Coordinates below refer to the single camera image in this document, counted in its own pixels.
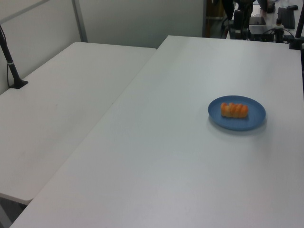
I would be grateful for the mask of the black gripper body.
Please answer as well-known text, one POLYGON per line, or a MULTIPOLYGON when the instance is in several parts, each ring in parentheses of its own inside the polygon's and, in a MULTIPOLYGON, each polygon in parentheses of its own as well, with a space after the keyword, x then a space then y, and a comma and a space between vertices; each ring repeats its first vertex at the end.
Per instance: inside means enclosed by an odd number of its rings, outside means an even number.
POLYGON ((242 10, 234 11, 233 28, 235 30, 248 29, 250 21, 250 13, 242 10))

